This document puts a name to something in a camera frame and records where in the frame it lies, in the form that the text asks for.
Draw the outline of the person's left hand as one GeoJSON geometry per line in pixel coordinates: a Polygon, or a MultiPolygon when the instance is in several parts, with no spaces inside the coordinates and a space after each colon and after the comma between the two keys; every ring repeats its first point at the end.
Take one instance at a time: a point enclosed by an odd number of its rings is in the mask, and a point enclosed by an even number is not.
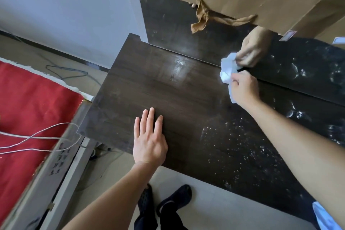
{"type": "Polygon", "coordinates": [[[154,120],[153,133],[146,133],[148,111],[145,109],[140,118],[140,136],[134,139],[133,157],[135,163],[145,163],[157,168],[166,159],[168,145],[162,133],[162,115],[158,116],[156,121],[154,120]]]}

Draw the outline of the person's right hand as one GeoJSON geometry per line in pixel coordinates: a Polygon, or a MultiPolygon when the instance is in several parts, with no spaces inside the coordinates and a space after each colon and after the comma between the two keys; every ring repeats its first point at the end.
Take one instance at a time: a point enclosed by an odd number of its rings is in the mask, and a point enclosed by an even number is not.
{"type": "Polygon", "coordinates": [[[243,74],[240,81],[241,96],[236,100],[236,103],[247,111],[252,106],[256,106],[261,99],[257,79],[248,71],[241,72],[243,74]]]}

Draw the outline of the white tissue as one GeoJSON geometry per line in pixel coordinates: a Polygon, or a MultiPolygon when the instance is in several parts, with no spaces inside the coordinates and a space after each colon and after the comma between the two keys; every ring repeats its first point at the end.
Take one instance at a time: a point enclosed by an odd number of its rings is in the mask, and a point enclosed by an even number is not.
{"type": "Polygon", "coordinates": [[[232,103],[236,103],[232,96],[231,92],[231,83],[232,83],[232,78],[231,75],[233,73],[237,73],[239,69],[242,69],[241,66],[239,66],[236,63],[236,53],[232,52],[230,53],[226,58],[222,58],[221,60],[221,71],[220,71],[220,78],[224,84],[228,84],[228,91],[229,91],[229,96],[231,99],[232,103]]]}

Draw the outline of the person's right forearm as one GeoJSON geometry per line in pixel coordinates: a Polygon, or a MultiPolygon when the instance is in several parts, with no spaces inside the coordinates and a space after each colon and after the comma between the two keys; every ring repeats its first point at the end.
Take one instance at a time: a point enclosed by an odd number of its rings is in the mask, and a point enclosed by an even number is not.
{"type": "Polygon", "coordinates": [[[256,98],[240,105],[254,118],[299,183],[345,229],[345,149],[256,98]]]}

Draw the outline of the person's left forearm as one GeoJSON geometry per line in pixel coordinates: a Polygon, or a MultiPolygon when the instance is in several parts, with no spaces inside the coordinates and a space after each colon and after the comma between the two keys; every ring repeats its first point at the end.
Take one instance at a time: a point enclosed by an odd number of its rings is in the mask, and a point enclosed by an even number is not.
{"type": "Polygon", "coordinates": [[[62,230],[128,230],[137,202],[161,164],[136,162],[126,175],[78,213],[62,230]]]}

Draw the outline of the red-bordered white label sticker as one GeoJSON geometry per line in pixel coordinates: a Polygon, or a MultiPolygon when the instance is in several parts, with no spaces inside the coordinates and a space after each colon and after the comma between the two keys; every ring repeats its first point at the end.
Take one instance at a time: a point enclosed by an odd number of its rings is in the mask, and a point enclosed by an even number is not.
{"type": "Polygon", "coordinates": [[[289,30],[284,35],[282,35],[282,37],[279,39],[279,41],[286,42],[289,39],[291,39],[296,33],[297,33],[297,31],[289,30]]]}

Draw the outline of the tan nylon stocking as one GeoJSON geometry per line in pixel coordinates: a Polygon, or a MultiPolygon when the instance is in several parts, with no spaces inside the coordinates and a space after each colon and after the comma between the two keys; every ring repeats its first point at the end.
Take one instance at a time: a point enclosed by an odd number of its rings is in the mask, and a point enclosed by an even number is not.
{"type": "Polygon", "coordinates": [[[198,22],[191,24],[190,27],[193,34],[204,30],[207,24],[211,21],[236,27],[247,23],[253,23],[258,17],[257,14],[254,14],[239,19],[233,19],[212,11],[204,0],[197,0],[197,2],[198,7],[196,10],[196,17],[198,22]]]}

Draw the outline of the black clog shoe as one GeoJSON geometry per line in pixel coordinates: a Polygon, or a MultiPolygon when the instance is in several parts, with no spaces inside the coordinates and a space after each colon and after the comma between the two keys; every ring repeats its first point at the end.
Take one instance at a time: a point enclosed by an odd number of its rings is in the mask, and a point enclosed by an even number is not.
{"type": "Polygon", "coordinates": [[[162,200],[157,208],[156,213],[158,217],[162,214],[162,208],[164,205],[168,203],[174,203],[177,206],[177,209],[181,209],[184,206],[187,206],[192,200],[192,188],[189,184],[182,185],[179,189],[177,189],[172,195],[168,198],[162,200]]]}
{"type": "Polygon", "coordinates": [[[148,183],[143,190],[137,203],[140,216],[155,218],[155,208],[153,200],[152,186],[148,183]]]}

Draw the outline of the dark glossy wooden back panel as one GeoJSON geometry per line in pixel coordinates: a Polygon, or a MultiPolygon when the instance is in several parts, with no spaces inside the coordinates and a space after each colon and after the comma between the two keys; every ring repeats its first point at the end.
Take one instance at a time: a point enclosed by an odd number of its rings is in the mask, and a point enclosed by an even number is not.
{"type": "MultiPolygon", "coordinates": [[[[220,67],[237,52],[255,25],[232,27],[210,22],[192,34],[196,10],[179,0],[140,0],[151,45],[220,67]]],[[[279,41],[274,33],[268,53],[250,69],[257,79],[345,106],[345,50],[308,38],[279,41]]]]}

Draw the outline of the person's dark trousers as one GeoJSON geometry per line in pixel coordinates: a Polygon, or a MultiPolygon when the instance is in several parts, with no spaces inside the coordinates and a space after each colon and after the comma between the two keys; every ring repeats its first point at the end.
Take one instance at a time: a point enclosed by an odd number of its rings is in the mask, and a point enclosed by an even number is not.
{"type": "MultiPolygon", "coordinates": [[[[135,220],[134,230],[156,230],[158,227],[156,216],[153,213],[144,213],[135,220]]],[[[188,230],[174,206],[165,205],[160,216],[161,230],[188,230]]]]}

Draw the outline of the red cloth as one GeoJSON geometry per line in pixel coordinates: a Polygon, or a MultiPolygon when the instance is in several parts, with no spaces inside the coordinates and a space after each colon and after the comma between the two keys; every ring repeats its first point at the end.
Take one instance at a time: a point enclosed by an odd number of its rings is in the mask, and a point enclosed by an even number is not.
{"type": "MultiPolygon", "coordinates": [[[[40,137],[62,137],[84,97],[44,76],[11,63],[0,61],[0,132],[40,137]]],[[[0,134],[0,226],[10,214],[37,168],[48,152],[22,149],[52,150],[56,139],[29,139],[0,134]]]]}

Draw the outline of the light blue shirt sleeve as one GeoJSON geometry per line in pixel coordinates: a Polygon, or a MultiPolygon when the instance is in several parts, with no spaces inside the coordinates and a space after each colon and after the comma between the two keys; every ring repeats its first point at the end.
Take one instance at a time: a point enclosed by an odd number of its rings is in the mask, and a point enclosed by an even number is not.
{"type": "Polygon", "coordinates": [[[343,230],[319,202],[313,202],[312,207],[321,230],[343,230]]]}

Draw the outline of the white bed frame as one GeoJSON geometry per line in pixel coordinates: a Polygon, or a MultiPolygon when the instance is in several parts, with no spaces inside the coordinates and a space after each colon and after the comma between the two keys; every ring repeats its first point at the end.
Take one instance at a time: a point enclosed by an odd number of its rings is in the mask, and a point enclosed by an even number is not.
{"type": "Polygon", "coordinates": [[[0,230],[56,230],[96,145],[77,134],[93,97],[80,105],[71,125],[38,168],[0,230]]]}

